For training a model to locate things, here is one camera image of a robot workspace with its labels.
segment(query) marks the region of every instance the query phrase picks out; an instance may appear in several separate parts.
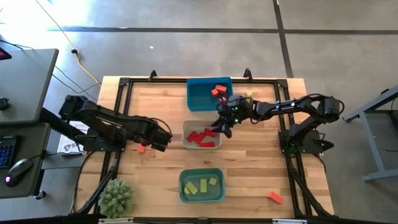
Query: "succulent plant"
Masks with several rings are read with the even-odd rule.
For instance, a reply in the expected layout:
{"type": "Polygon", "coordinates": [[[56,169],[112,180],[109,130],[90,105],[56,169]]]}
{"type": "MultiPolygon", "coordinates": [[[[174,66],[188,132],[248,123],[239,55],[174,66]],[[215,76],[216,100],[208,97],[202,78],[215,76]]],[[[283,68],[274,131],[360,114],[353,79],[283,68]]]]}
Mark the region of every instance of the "succulent plant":
{"type": "Polygon", "coordinates": [[[133,193],[125,180],[110,180],[99,196],[100,214],[108,218],[125,217],[131,210],[133,193]]]}

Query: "teal bin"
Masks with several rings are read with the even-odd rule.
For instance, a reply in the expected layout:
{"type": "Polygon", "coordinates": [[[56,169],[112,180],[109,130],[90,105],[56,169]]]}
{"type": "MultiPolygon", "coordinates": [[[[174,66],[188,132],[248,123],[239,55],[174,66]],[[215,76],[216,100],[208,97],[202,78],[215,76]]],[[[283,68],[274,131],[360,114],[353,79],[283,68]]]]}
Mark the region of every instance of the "teal bin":
{"type": "Polygon", "coordinates": [[[216,78],[189,78],[187,80],[187,105],[190,111],[215,111],[216,105],[220,103],[219,98],[212,97],[211,91],[216,85],[226,87],[227,99],[232,96],[232,79],[230,77],[216,78]]]}
{"type": "Polygon", "coordinates": [[[222,202],[225,199],[225,181],[223,171],[218,168],[189,169],[180,174],[180,199],[183,203],[222,202]],[[215,185],[209,184],[211,178],[217,179],[215,185]],[[200,180],[206,179],[207,192],[200,192],[200,180]],[[198,189],[193,195],[184,192],[185,185],[191,182],[198,189]]]}

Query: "gray floor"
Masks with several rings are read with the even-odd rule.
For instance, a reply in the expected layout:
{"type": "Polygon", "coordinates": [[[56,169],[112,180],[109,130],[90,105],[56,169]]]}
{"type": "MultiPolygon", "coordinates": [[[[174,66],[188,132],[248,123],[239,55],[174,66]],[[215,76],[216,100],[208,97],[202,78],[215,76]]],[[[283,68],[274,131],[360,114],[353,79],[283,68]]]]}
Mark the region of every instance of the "gray floor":
{"type": "MultiPolygon", "coordinates": [[[[271,0],[40,2],[64,26],[277,27],[271,0]]],[[[279,4],[286,29],[398,29],[398,2],[393,0],[279,0],[279,4]]],[[[4,6],[0,12],[3,38],[35,48],[58,48],[57,65],[81,86],[94,84],[78,68],[62,33],[44,31],[53,24],[34,1],[18,7],[8,1],[4,6]]],[[[246,67],[256,77],[286,77],[278,34],[67,34],[83,55],[81,62],[99,80],[105,75],[148,75],[153,69],[159,75],[240,77],[246,67]]],[[[397,38],[396,35],[286,37],[294,77],[305,79],[309,93],[343,100],[344,114],[398,83],[397,38]]],[[[0,47],[12,48],[3,44],[0,47]]],[[[58,72],[54,74],[68,81],[58,72]]],[[[45,106],[56,113],[65,95],[71,93],[52,80],[45,106]]],[[[90,94],[98,96],[98,90],[92,89],[90,94]]],[[[335,143],[325,153],[325,162],[336,214],[397,223],[398,179],[371,184],[362,181],[362,175],[376,171],[376,165],[360,121],[345,124],[340,120],[320,129],[335,143]]],[[[54,136],[52,145],[56,147],[54,136]]],[[[389,157],[396,162],[398,154],[389,157]]],[[[67,214],[76,175],[76,169],[46,172],[43,189],[49,197],[41,201],[1,200],[0,220],[67,214]]]]}

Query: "keyboard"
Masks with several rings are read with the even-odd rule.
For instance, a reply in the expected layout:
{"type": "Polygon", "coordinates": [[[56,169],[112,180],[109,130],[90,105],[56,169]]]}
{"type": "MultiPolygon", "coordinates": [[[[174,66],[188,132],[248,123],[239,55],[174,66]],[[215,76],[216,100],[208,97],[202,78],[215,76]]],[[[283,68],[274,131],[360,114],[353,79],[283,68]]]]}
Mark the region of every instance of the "keyboard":
{"type": "Polygon", "coordinates": [[[14,164],[18,136],[0,137],[0,169],[9,169],[14,164]]]}

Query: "orange block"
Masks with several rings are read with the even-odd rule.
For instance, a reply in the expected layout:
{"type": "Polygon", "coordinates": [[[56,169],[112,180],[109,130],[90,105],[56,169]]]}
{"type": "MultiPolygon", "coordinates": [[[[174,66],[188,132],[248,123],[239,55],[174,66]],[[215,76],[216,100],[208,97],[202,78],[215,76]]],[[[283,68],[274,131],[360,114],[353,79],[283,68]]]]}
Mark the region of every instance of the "orange block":
{"type": "Polygon", "coordinates": [[[222,96],[220,99],[218,99],[218,101],[224,102],[224,101],[226,101],[226,98],[222,96]]]}
{"type": "Polygon", "coordinates": [[[216,89],[212,90],[212,91],[211,91],[211,95],[212,95],[213,97],[216,97],[216,96],[218,95],[218,91],[217,91],[216,89]]]}
{"type": "Polygon", "coordinates": [[[145,152],[145,146],[143,146],[142,144],[138,144],[138,152],[144,153],[145,152]]]}
{"type": "Polygon", "coordinates": [[[278,204],[282,205],[284,202],[284,199],[277,193],[275,192],[269,192],[268,197],[276,201],[278,204]]]}
{"type": "Polygon", "coordinates": [[[222,85],[216,85],[216,90],[221,93],[221,94],[225,94],[226,93],[226,87],[222,86],[222,85]]]}

